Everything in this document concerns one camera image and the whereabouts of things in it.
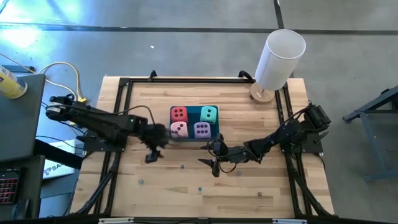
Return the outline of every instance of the teal die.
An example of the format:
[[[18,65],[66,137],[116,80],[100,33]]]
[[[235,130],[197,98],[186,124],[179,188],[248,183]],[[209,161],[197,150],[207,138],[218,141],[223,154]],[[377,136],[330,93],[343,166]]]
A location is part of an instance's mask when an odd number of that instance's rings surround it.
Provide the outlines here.
[[[200,121],[216,124],[217,109],[212,106],[204,106],[201,108]]]

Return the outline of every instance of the wooden table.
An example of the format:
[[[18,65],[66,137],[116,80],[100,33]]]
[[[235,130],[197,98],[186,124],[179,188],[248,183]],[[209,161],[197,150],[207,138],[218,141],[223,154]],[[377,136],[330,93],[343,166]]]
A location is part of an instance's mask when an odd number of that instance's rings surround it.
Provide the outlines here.
[[[97,108],[113,112],[120,77],[104,77]],[[308,105],[304,81],[288,80],[293,111]],[[170,107],[175,105],[217,105],[220,132],[228,146],[264,138],[279,126],[276,102],[256,105],[249,99],[250,84],[136,83],[130,107],[147,105],[156,123],[169,125]],[[124,105],[125,92],[121,105]],[[282,104],[285,109],[283,94]],[[149,117],[138,108],[132,114]],[[284,155],[279,146],[266,154],[262,164],[238,164],[230,174],[214,178],[211,169],[198,158],[212,158],[199,149],[203,142],[172,142],[162,151],[164,159],[145,164],[149,152],[136,138],[129,138],[122,153],[114,195],[112,216],[129,217],[293,217],[292,199]],[[97,187],[103,152],[92,153],[81,167],[71,211],[77,211]],[[307,184],[326,210],[333,213],[328,184],[321,160],[303,155]],[[229,170],[232,164],[223,163]],[[302,193],[298,192],[302,211]],[[104,191],[105,207],[108,189]]]

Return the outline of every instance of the yellow can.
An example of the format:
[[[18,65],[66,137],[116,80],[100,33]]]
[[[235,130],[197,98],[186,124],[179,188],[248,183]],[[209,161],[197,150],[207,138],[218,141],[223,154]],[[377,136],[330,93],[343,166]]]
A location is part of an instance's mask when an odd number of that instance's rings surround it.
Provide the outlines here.
[[[0,93],[10,99],[21,97],[27,90],[24,80],[0,65]]]

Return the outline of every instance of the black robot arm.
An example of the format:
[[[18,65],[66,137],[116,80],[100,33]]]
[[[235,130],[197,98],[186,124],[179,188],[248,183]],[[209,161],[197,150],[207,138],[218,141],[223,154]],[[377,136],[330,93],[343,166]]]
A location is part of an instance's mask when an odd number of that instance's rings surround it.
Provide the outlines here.
[[[304,120],[299,121],[299,117],[304,114]],[[262,139],[253,139],[243,143],[243,146],[228,147],[224,143],[224,137],[220,134],[217,138],[212,138],[202,149],[209,150],[215,156],[215,160],[199,159],[212,168],[215,177],[220,176],[220,164],[222,162],[256,161],[261,163],[262,158],[267,154],[272,146],[283,144],[288,146],[288,152],[298,152],[303,144],[309,147],[321,147],[319,142],[325,135],[319,135],[321,131],[328,128],[329,117],[322,110],[321,106],[309,104],[304,109],[295,113],[277,130]]]
[[[169,143],[169,135],[163,124],[148,124],[147,118],[132,114],[102,111],[74,101],[73,95],[52,96],[45,114],[52,120],[72,121],[89,129],[88,134],[77,139],[84,143],[96,142],[104,151],[112,151],[113,146],[124,148],[127,136],[137,137],[150,149],[146,163],[162,157],[158,146],[164,148]]]

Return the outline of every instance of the red die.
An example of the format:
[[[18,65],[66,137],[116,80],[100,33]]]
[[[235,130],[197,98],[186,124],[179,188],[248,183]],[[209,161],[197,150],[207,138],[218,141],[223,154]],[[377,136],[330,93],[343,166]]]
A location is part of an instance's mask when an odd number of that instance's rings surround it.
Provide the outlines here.
[[[187,108],[184,106],[175,106],[171,109],[172,122],[183,121],[188,123]]]

